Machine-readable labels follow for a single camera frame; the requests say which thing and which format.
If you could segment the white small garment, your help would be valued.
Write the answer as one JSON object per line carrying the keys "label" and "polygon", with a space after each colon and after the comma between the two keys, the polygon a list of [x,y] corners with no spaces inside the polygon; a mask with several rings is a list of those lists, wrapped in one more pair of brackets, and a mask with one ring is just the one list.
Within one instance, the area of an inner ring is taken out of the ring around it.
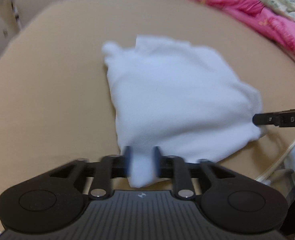
{"label": "white small garment", "polygon": [[132,150],[131,187],[157,181],[153,149],[187,163],[218,162],[260,139],[252,122],[260,92],[241,81],[214,49],[140,35],[135,46],[102,46],[120,150]]}

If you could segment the pink floral quilt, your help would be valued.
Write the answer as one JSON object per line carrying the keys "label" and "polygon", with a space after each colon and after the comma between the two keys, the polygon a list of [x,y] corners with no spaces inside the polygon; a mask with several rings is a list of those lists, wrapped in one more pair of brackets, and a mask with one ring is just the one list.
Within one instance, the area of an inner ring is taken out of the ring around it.
{"label": "pink floral quilt", "polygon": [[260,0],[193,0],[226,12],[295,56],[295,22],[278,15]]}

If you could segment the wall power outlet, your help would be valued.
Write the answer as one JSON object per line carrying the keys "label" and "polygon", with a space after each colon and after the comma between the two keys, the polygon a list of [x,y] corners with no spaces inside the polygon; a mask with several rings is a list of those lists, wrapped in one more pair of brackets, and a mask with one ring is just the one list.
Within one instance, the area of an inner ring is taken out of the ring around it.
{"label": "wall power outlet", "polygon": [[4,35],[4,37],[8,36],[8,31],[6,29],[3,30],[3,35]]}

